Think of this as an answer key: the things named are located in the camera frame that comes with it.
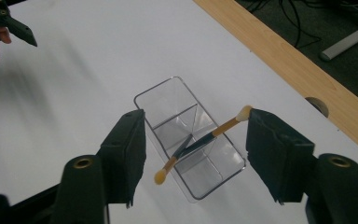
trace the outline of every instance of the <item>finger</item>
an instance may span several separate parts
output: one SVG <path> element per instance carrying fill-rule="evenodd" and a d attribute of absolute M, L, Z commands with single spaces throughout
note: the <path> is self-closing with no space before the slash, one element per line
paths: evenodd
<path fill-rule="evenodd" d="M 11 43 L 10 32 L 8 31 L 8 29 L 6 27 L 0 27 L 0 39 L 5 44 Z"/>

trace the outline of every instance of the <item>black cable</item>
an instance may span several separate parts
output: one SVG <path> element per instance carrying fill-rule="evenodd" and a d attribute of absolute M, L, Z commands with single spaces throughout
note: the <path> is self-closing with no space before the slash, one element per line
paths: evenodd
<path fill-rule="evenodd" d="M 295 24 L 295 23 L 289 18 L 289 16 L 287 15 L 286 11 L 284 10 L 283 0 L 279 0 L 279 5 L 280 5 L 281 8 L 282 8 L 282 11 L 283 11 L 284 16 L 287 18 L 287 20 L 289 20 L 289 21 L 297 28 L 297 37 L 296 37 L 296 42 L 295 42 L 295 44 L 294 44 L 295 48 L 297 48 L 297 47 L 298 47 L 298 43 L 300 42 L 300 38 L 301 38 L 300 18 L 299 18 L 299 16 L 298 16 L 297 9 L 296 9 L 295 5 L 293 4 L 293 1 L 292 1 L 292 0 L 289 0 L 289 4 L 290 4 L 290 6 L 292 7 L 293 11 L 295 12 L 297 24 Z"/>
<path fill-rule="evenodd" d="M 271 0 L 267 0 L 267 1 L 265 1 L 265 3 L 264 3 L 264 5 L 263 6 L 261 6 L 258 10 L 260 10 L 260 9 L 262 9 L 267 3 L 269 3 Z"/>
<path fill-rule="evenodd" d="M 249 9 L 251 8 L 251 6 L 252 6 L 254 3 L 255 3 L 255 2 L 253 2 L 251 5 L 247 6 L 247 7 L 246 7 L 246 10 L 249 11 Z"/>
<path fill-rule="evenodd" d="M 342 3 L 339 5 L 342 7 L 358 7 L 358 4 L 346 3 L 345 1 L 342 1 Z"/>
<path fill-rule="evenodd" d="M 326 4 L 325 1 L 307 1 L 307 0 L 297 0 L 298 2 L 303 2 L 307 7 L 310 8 L 332 8 L 330 5 Z"/>
<path fill-rule="evenodd" d="M 252 9 L 249 9 L 249 12 L 250 13 L 254 13 L 254 12 L 256 12 L 257 10 L 259 10 L 260 9 L 260 6 L 261 6 L 261 4 L 263 4 L 263 0 L 261 0 L 261 1 L 258 1 L 257 2 L 257 6 L 255 6 L 254 8 L 252 8 Z"/>
<path fill-rule="evenodd" d="M 248 11 L 249 11 L 250 13 L 254 13 L 255 11 L 257 11 L 257 8 L 260 7 L 260 5 L 261 5 L 262 2 L 263 2 L 263 1 L 258 1 L 258 2 L 257 2 L 257 5 L 256 5 L 254 8 L 250 9 L 250 7 L 249 7 L 249 8 L 246 8 L 246 9 L 248 9 Z"/>
<path fill-rule="evenodd" d="M 289 16 L 287 15 L 286 11 L 284 10 L 284 7 L 283 7 L 283 2 L 282 0 L 279 1 L 280 2 L 280 5 L 282 7 L 282 11 L 283 11 L 283 14 L 285 15 L 285 17 L 287 18 L 287 20 L 289 20 L 296 28 L 297 28 L 297 38 L 296 38 L 296 43 L 294 44 L 295 48 L 296 49 L 302 49 L 302 48 L 305 48 L 306 46 L 309 46 L 311 44 L 314 44 L 314 43 L 317 43 L 319 41 L 321 41 L 322 39 L 319 37 L 319 36 L 316 36 L 316 35 L 311 35 L 310 33 L 304 31 L 301 29 L 301 24 L 300 24 L 300 19 L 299 19 L 299 16 L 298 16 L 298 12 L 296 10 L 296 7 L 293 3 L 292 0 L 289 0 L 289 3 L 291 4 L 292 8 L 293 8 L 293 11 L 295 12 L 295 15 L 296 15 L 296 22 L 297 24 L 295 24 L 290 18 Z M 315 38 L 314 41 L 311 41 L 309 42 L 308 44 L 305 44 L 305 45 L 302 45 L 302 46 L 299 46 L 299 40 L 301 38 L 301 33 L 304 33 L 305 35 L 309 36 L 309 37 L 312 37 L 312 38 Z"/>

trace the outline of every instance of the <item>clear plastic container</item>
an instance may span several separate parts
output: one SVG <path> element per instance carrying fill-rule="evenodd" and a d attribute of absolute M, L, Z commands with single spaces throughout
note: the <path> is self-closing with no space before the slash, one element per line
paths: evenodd
<path fill-rule="evenodd" d="M 190 135 L 191 145 L 217 127 L 179 77 L 171 77 L 138 94 L 134 103 L 145 111 L 146 134 L 164 162 Z M 181 158 L 171 174 L 187 199 L 195 203 L 244 167 L 243 156 L 228 137 L 221 134 L 208 145 Z"/>

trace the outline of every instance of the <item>gray carpet floor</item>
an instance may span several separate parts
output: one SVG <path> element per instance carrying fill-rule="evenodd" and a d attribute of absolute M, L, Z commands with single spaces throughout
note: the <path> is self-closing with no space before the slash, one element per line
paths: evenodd
<path fill-rule="evenodd" d="M 270 29 L 358 96 L 358 44 L 330 62 L 319 58 L 323 50 L 358 30 L 358 2 L 335 2 L 332 6 L 325 1 L 312 1 L 237 0 Z"/>

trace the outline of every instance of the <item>brush handle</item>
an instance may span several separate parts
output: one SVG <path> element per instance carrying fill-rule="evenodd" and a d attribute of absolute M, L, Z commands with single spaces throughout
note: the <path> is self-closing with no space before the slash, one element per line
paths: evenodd
<path fill-rule="evenodd" d="M 227 121 L 226 123 L 220 125 L 215 130 L 213 130 L 212 134 L 213 134 L 214 137 L 217 137 L 218 135 L 224 133 L 225 131 L 227 131 L 228 129 L 234 127 L 238 123 L 240 123 L 240 122 L 237 121 L 236 118 L 233 118 L 233 119 Z"/>
<path fill-rule="evenodd" d="M 185 140 L 185 142 L 183 142 L 179 148 L 176 149 L 175 152 L 173 152 L 173 157 L 176 157 L 177 159 L 179 159 L 181 156 L 180 154 L 183 152 L 183 150 L 187 147 L 188 143 L 190 142 L 191 138 L 193 137 L 193 134 L 190 134 L 187 139 Z"/>
<path fill-rule="evenodd" d="M 188 153 L 196 150 L 197 148 L 200 147 L 204 147 L 205 145 L 207 145 L 208 143 L 212 142 L 212 140 L 215 139 L 215 136 L 213 136 L 213 133 L 207 133 L 204 136 L 202 136 L 197 142 L 193 143 L 191 146 L 184 148 L 183 150 L 181 150 L 176 158 L 181 158 L 185 155 L 187 155 Z"/>
<path fill-rule="evenodd" d="M 167 163 L 165 163 L 162 169 L 165 170 L 166 173 L 169 173 L 177 161 L 178 160 L 176 159 L 176 157 L 174 156 L 170 157 L 170 159 L 167 161 Z"/>

